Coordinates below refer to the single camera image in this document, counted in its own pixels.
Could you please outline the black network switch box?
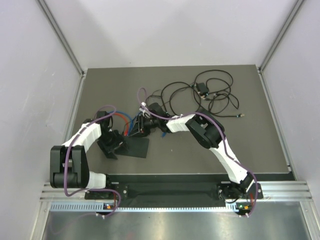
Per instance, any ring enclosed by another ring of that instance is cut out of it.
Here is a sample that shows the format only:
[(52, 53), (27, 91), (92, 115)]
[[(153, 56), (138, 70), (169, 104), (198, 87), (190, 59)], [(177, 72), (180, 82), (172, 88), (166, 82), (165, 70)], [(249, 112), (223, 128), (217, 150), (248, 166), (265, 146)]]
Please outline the black network switch box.
[(115, 151), (117, 155), (145, 159), (150, 140), (146, 137), (124, 137), (124, 143)]

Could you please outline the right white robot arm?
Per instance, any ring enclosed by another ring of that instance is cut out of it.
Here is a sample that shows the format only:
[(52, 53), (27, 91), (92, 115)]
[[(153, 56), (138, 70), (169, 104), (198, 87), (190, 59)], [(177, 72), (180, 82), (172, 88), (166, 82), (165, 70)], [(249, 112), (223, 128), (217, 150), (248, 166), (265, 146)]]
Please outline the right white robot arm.
[(222, 164), (229, 180), (234, 184), (234, 194), (239, 198), (245, 198), (251, 193), (255, 178), (233, 153), (225, 135), (225, 128), (207, 110), (169, 115), (158, 103), (147, 106), (142, 102), (128, 135), (146, 137), (155, 128), (166, 134), (191, 133), (196, 141), (203, 148), (210, 150)]

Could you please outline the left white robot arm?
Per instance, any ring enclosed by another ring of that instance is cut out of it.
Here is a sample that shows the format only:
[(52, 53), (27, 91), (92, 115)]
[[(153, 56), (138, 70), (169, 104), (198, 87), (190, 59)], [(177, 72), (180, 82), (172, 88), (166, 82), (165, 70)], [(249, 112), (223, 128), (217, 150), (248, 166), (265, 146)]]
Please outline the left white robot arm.
[(95, 119), (87, 119), (71, 139), (50, 150), (50, 185), (56, 189), (96, 189), (102, 198), (114, 191), (108, 176), (89, 169), (87, 152), (97, 143), (108, 159), (116, 160), (116, 151), (127, 147), (125, 137), (112, 130), (113, 114), (98, 111)]

